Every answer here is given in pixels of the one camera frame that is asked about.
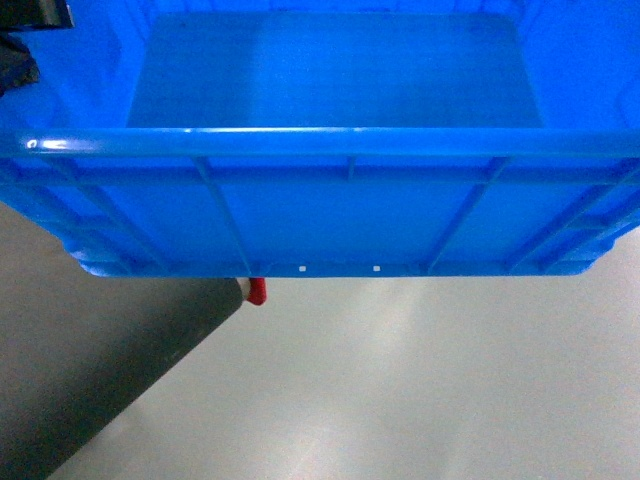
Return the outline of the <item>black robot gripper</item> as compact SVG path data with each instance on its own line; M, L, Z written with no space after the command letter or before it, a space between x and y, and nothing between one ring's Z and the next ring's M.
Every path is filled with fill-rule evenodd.
M40 78L36 60L18 33L73 27L67 1L1 0L1 95L37 83Z

